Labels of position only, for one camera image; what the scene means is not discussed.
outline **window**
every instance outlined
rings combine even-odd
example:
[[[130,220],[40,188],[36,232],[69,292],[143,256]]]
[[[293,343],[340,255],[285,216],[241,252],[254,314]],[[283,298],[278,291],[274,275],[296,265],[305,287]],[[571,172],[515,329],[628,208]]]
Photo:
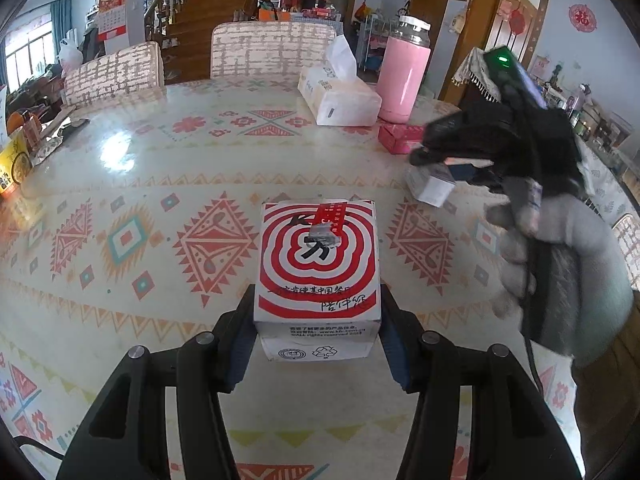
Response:
[[[55,61],[51,22],[13,39],[4,48],[9,92],[14,92],[27,81],[41,63],[42,68]]]

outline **gloved hand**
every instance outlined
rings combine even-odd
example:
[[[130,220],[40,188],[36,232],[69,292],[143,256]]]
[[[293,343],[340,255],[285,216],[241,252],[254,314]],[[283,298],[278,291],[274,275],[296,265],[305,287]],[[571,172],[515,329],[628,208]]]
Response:
[[[507,292],[494,307],[496,316],[504,317],[517,309],[516,298],[524,296],[527,240],[514,226],[510,205],[492,206],[486,219],[507,229],[500,240],[500,254],[506,260],[500,277]],[[578,254],[582,304],[575,329],[574,362],[586,366],[604,354],[633,304],[620,247],[609,226],[568,194],[543,199],[536,238],[565,244]],[[531,280],[530,291],[535,291],[535,280]]]

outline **white tissue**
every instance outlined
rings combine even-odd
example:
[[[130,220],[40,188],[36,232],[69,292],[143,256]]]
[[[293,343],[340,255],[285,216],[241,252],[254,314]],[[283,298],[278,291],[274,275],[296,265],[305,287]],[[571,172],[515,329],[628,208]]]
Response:
[[[356,59],[344,36],[336,36],[326,49],[326,60],[341,81],[353,81],[358,76]]]

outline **pink bottle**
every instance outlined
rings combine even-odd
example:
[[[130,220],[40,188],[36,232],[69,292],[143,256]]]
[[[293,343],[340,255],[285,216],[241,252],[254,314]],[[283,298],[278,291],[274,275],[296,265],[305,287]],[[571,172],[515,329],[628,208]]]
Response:
[[[390,123],[409,120],[431,54],[431,25],[413,16],[400,16],[386,42],[376,91],[382,97],[378,116]]]

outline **curtain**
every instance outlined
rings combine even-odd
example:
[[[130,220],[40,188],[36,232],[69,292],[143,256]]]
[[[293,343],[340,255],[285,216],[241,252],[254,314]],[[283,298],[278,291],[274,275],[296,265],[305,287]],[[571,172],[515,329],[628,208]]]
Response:
[[[9,80],[6,76],[6,58],[4,57],[4,40],[0,42],[0,86],[8,85]]]
[[[71,19],[71,0],[56,0],[51,3],[51,25],[53,28],[53,48],[56,56],[60,52],[60,41],[74,28]]]

